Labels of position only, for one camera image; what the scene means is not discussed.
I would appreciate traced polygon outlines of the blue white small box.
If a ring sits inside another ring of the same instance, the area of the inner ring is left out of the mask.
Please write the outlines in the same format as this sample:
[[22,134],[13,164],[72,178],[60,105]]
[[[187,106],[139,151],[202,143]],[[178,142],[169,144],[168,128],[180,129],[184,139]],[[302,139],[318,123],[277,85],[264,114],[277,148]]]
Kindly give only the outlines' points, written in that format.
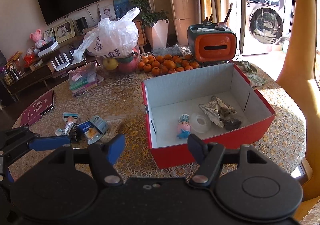
[[89,121],[101,134],[105,134],[109,129],[109,125],[107,124],[107,122],[98,115],[94,115],[90,118]]

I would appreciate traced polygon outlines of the pile of mandarins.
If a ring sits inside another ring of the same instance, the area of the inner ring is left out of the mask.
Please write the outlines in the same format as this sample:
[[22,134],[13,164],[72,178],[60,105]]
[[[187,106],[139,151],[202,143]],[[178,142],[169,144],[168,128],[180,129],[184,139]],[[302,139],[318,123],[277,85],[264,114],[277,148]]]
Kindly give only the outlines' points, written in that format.
[[142,56],[137,65],[139,71],[152,76],[161,76],[199,68],[198,61],[192,55],[148,55]]

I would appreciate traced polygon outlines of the orange green tissue box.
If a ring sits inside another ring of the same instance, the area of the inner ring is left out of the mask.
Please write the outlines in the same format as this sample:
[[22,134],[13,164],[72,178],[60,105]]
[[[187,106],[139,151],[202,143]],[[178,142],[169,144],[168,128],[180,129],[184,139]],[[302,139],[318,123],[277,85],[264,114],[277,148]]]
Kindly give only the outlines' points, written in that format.
[[187,29],[190,52],[199,63],[229,61],[236,54],[237,37],[217,23],[191,25]]

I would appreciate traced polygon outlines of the yellow apple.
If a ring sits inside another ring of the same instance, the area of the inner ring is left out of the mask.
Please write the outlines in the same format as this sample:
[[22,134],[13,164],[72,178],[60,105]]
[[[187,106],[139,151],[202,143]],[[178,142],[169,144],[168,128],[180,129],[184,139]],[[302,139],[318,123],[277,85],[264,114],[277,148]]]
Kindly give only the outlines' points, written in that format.
[[105,70],[112,71],[118,67],[118,61],[114,58],[103,59],[103,67]]

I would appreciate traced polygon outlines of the cotton swab bag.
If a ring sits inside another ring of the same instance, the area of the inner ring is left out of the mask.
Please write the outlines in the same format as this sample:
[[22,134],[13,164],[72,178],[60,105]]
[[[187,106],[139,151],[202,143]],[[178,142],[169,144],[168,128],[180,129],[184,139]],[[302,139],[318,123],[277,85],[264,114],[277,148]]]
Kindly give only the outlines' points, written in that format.
[[125,123],[126,115],[117,115],[117,116],[110,116],[104,121],[108,125],[108,129],[103,137],[100,139],[101,142],[108,142],[112,140],[116,135],[118,135]]

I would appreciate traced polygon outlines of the green patterned cloth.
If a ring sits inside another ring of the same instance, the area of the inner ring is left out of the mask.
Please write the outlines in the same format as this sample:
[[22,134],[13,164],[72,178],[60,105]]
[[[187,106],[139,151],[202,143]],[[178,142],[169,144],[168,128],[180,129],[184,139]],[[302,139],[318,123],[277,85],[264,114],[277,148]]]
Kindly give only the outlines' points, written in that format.
[[248,61],[232,61],[232,63],[236,64],[244,72],[252,88],[261,87],[266,83],[266,80],[258,75],[257,69]]

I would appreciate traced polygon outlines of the blue card packet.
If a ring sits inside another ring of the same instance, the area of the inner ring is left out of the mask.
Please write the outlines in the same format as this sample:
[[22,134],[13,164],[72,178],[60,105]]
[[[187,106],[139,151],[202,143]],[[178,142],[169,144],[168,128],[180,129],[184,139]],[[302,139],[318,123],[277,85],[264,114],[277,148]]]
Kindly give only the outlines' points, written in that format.
[[98,142],[105,134],[102,134],[90,121],[82,122],[76,126],[76,134],[84,137],[88,145]]

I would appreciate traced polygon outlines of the red apple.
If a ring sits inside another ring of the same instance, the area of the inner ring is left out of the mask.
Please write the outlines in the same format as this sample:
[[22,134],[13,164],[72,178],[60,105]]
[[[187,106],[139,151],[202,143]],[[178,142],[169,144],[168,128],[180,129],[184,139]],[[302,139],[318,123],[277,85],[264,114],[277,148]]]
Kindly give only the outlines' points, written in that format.
[[121,62],[119,61],[118,70],[123,74],[128,74],[134,72],[138,68],[139,59],[133,58],[130,62]]

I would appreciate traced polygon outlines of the orange giraffe-shaped chair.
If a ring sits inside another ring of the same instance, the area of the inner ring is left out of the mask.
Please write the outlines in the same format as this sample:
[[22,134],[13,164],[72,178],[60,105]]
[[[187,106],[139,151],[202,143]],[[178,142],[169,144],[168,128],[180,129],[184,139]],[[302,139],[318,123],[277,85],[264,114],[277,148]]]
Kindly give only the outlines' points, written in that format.
[[316,81],[317,0],[296,0],[289,47],[277,83],[291,96],[306,121],[305,159],[312,174],[294,217],[319,224],[319,83]]

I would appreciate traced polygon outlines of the red cardboard box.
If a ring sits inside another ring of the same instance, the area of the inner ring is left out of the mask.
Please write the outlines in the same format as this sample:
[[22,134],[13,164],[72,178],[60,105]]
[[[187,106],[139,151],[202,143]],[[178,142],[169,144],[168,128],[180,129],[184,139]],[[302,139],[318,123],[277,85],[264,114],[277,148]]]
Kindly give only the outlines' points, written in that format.
[[[148,146],[159,169],[194,161],[187,139],[177,136],[183,114],[190,117],[192,133],[205,143],[217,142],[227,149],[260,140],[276,115],[245,74],[231,63],[146,79],[142,93]],[[200,106],[210,102],[212,96],[235,110],[241,122],[238,129],[220,128],[204,114]]]

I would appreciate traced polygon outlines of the lip balm blister pack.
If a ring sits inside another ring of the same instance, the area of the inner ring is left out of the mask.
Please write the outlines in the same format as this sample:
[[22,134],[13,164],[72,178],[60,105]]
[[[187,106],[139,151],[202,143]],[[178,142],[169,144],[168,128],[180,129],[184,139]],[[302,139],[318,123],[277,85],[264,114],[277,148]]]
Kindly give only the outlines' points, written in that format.
[[62,119],[65,122],[63,129],[58,128],[55,131],[56,136],[69,136],[72,128],[76,125],[80,115],[78,113],[63,113]]

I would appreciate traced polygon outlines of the grey cloth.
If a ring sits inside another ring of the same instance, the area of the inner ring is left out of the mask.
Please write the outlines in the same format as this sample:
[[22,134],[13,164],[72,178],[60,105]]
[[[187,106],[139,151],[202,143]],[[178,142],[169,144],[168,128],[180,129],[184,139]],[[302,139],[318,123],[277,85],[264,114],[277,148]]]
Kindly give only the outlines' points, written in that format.
[[165,56],[165,55],[182,56],[180,47],[177,44],[173,45],[172,47],[153,49],[151,51],[151,54],[153,56]]

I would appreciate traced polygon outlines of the white router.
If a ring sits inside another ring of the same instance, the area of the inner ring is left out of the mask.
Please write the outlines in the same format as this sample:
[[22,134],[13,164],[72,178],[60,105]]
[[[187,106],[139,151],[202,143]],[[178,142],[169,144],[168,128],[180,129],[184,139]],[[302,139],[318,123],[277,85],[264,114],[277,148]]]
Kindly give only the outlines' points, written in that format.
[[50,62],[56,72],[67,68],[71,64],[66,53],[59,54],[58,56],[54,57]]

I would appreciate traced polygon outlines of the pink pig toy figure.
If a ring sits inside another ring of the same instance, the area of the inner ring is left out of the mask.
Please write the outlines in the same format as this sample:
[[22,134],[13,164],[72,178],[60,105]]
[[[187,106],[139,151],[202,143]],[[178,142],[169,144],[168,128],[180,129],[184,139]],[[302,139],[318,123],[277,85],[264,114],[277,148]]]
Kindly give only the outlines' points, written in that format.
[[179,139],[187,139],[190,135],[191,126],[189,123],[189,115],[182,114],[179,117],[178,126],[177,126],[177,136]]

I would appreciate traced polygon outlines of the clear tape roll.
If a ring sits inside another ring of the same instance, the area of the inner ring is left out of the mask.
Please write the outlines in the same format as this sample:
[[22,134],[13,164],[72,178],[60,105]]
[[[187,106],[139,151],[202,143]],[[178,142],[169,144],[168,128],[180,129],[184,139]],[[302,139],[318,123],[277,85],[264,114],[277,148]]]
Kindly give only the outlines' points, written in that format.
[[200,113],[192,113],[189,122],[192,131],[196,133],[206,133],[212,125],[211,120],[206,115]]

